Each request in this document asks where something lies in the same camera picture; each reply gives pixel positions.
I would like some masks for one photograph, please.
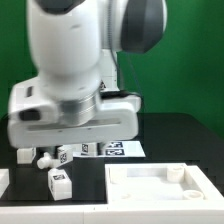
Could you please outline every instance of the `black surface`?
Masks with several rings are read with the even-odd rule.
[[[64,165],[73,182],[73,199],[53,201],[47,186],[48,170],[16,164],[16,150],[7,138],[7,120],[0,122],[0,169],[10,169],[10,186],[0,206],[71,205],[106,203],[105,163],[185,162],[198,165],[213,184],[224,193],[224,141],[186,114],[139,115],[140,140],[146,158],[74,159]]]

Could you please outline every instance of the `black cable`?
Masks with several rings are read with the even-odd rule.
[[[119,97],[121,97],[121,95],[123,95],[123,97],[124,97],[124,95],[125,96],[127,96],[126,95],[126,91],[125,91],[125,80],[124,80],[124,75],[123,75],[123,73],[122,73],[122,70],[121,70],[121,68],[119,67],[119,65],[118,65],[118,63],[117,63],[117,60],[116,60],[116,58],[115,58],[115,56],[114,56],[114,53],[113,53],[113,34],[112,34],[112,32],[113,32],[113,30],[112,30],[112,15],[113,15],[113,0],[109,0],[109,5],[108,5],[108,44],[109,44],[109,49],[110,49],[110,54],[111,54],[111,58],[112,58],[112,60],[113,60],[113,62],[114,62],[114,65],[115,65],[115,67],[116,67],[116,69],[117,69],[117,74],[118,74],[118,77],[119,77],[119,79],[120,79],[120,92],[119,92]],[[127,56],[127,60],[128,60],[128,62],[129,62],[129,66],[130,66],[130,68],[131,68],[131,70],[132,70],[132,76],[133,76],[133,78],[134,78],[134,81],[135,81],[135,84],[136,84],[136,86],[137,86],[137,88],[138,88],[138,91],[139,91],[139,93],[140,94],[137,94],[137,93],[130,93],[129,92],[129,95],[136,95],[136,96],[139,96],[139,97],[141,97],[142,98],[142,96],[143,96],[143,92],[142,92],[142,89],[141,89],[141,87],[140,87],[140,83],[139,83],[139,81],[138,81],[138,78],[137,78],[137,75],[136,75],[136,72],[135,72],[135,69],[134,69],[134,66],[133,66],[133,64],[132,64],[132,62],[131,62],[131,59],[130,59],[130,57],[129,57],[129,55]],[[113,96],[113,94],[111,93],[111,94],[109,94],[108,96],[107,95],[104,95],[104,97],[105,98],[110,98],[110,97],[115,97],[115,96]],[[143,102],[143,106],[144,106],[144,108],[147,110],[147,106],[146,106],[146,104]]]
[[[140,95],[142,96],[142,100],[143,100],[143,91],[142,91],[142,88],[141,88],[141,85],[139,83],[139,80],[138,80],[138,75],[136,74],[136,71],[135,71],[135,68],[134,68],[134,65],[131,61],[131,58],[130,58],[130,55],[126,53],[126,60],[131,68],[131,74],[132,74],[132,77],[134,79],[134,82],[135,82],[135,85],[137,86],[137,89],[138,89],[138,92],[140,93]],[[143,107],[146,109],[146,111],[148,111],[147,109],[147,105],[145,102],[142,103]]]

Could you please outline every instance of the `white cube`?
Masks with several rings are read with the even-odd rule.
[[[72,182],[64,170],[48,172],[48,187],[55,201],[72,198]]]
[[[63,145],[58,148],[61,150],[71,150],[73,156],[97,156],[97,143],[86,143],[86,144],[73,144],[73,145]]]
[[[60,162],[60,165],[63,165],[73,160],[73,152],[70,148],[66,148],[62,146],[58,148],[57,157]]]
[[[36,148],[24,148],[17,150],[18,164],[31,164],[36,156]]]
[[[9,170],[0,169],[0,197],[2,197],[8,185],[9,185]]]

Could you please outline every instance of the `green wall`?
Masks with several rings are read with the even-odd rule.
[[[146,55],[119,53],[126,88],[145,98],[146,112],[189,113],[224,137],[224,1],[167,0],[168,27]],[[33,77],[25,0],[0,2],[0,117],[11,86]]]

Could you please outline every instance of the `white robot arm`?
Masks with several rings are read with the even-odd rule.
[[[140,98],[102,97],[102,49],[145,53],[166,27],[165,0],[28,0],[36,78],[14,86],[14,147],[126,140],[138,133]]]

